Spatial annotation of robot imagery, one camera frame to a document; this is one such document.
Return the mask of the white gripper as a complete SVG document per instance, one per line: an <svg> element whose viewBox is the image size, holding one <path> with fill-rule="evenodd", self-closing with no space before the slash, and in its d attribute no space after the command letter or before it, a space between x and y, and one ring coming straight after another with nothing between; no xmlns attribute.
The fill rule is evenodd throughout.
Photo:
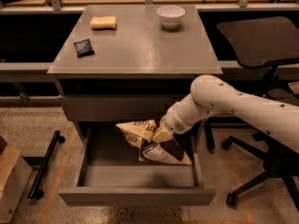
<svg viewBox="0 0 299 224"><path fill-rule="evenodd" d="M183 119L175 105L171 106L164 116L164 126L159 127L152 136L154 143L162 143L173 138L173 133L184 134L193 126L192 122Z"/></svg>

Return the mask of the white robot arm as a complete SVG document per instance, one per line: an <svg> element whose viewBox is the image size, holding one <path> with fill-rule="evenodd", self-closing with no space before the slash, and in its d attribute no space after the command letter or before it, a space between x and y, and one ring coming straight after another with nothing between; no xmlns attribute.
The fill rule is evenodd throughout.
<svg viewBox="0 0 299 224"><path fill-rule="evenodd" d="M282 145L299 150L298 106L238 91L211 75L192 82L190 93L167 110L152 141L168 141L174 134L184 134L195 123L220 112L230 113Z"/></svg>

